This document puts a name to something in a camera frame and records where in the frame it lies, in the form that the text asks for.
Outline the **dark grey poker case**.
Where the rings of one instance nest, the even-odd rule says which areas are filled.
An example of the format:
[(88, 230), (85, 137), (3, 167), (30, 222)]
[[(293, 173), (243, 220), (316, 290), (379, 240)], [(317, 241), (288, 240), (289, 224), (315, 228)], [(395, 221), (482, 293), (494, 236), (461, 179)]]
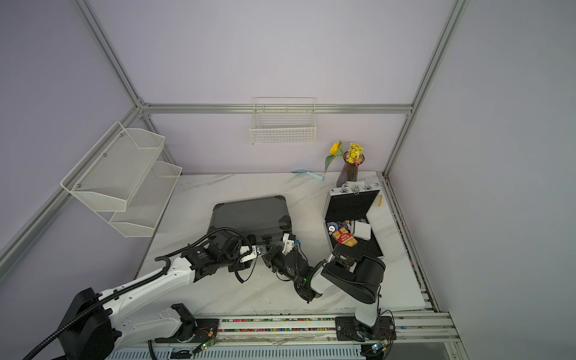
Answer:
[(222, 227), (237, 230), (247, 238), (253, 236), (256, 245), (282, 242), (285, 233), (293, 232), (287, 200), (282, 195), (217, 204), (208, 232)]

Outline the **silver aluminium poker case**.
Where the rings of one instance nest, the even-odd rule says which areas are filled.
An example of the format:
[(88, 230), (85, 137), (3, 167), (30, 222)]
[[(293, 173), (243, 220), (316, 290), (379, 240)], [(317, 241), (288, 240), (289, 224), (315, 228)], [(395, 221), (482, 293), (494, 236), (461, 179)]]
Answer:
[(355, 238), (359, 250), (384, 258), (374, 227), (368, 220), (368, 212), (380, 193), (379, 184), (365, 181), (347, 182), (328, 192), (323, 217), (331, 249), (338, 243), (333, 233), (344, 228)]

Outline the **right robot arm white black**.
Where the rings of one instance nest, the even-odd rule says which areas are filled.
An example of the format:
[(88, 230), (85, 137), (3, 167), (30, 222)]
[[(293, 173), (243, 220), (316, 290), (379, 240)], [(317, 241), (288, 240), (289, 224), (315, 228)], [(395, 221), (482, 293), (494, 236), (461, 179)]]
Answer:
[(337, 287), (355, 301), (352, 323), (363, 337), (375, 335), (380, 321), (380, 289), (385, 263), (354, 247), (338, 244), (328, 259), (312, 266), (300, 245), (275, 245), (263, 256), (265, 265), (280, 279), (292, 282), (296, 294), (306, 302)]

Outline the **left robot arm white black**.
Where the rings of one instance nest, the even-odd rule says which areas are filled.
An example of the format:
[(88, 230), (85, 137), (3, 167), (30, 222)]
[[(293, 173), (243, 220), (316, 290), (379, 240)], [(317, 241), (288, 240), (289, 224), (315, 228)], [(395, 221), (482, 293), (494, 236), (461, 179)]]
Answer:
[(186, 287), (223, 267), (239, 274), (240, 263), (254, 251), (253, 235), (230, 227), (215, 228), (194, 243), (156, 257), (163, 267), (140, 280), (103, 292), (85, 289), (73, 298), (57, 330), (36, 345), (26, 359), (34, 359), (58, 341), (63, 359), (105, 359), (116, 350), (156, 338), (192, 338), (196, 320), (183, 304), (157, 315), (135, 312), (178, 288)]

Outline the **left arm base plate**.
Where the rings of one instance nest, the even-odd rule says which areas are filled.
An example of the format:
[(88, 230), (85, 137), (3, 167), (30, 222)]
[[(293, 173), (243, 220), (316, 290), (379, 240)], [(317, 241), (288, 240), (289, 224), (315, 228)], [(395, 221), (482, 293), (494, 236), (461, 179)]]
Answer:
[(195, 323), (188, 323), (182, 326), (178, 336), (180, 343), (205, 343), (211, 338), (215, 338), (220, 325), (219, 319), (196, 319)]

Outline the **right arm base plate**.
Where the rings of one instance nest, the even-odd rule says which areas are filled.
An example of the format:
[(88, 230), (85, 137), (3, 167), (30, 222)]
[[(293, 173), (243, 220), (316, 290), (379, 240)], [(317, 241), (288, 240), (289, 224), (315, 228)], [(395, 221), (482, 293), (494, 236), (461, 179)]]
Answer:
[(339, 341), (395, 341), (395, 324), (390, 316), (379, 316), (372, 326), (365, 325), (354, 316), (337, 316), (334, 319)]

